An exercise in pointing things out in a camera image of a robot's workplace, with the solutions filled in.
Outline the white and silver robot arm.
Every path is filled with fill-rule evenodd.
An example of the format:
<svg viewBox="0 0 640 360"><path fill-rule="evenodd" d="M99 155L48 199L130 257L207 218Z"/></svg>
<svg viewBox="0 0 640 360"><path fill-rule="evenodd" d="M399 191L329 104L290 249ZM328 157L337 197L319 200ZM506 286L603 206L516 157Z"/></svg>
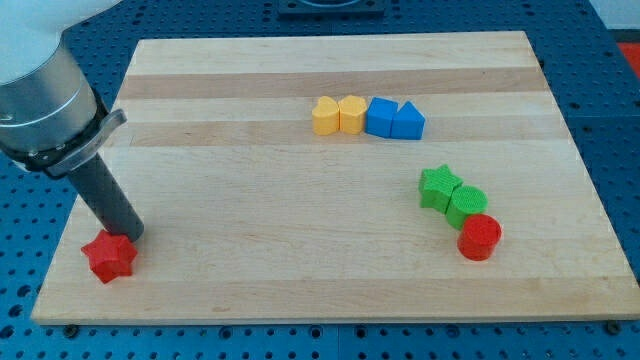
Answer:
<svg viewBox="0 0 640 360"><path fill-rule="evenodd" d="M63 177L92 160L117 127L63 44L68 28L118 0L2 0L1 150L32 172Z"/></svg>

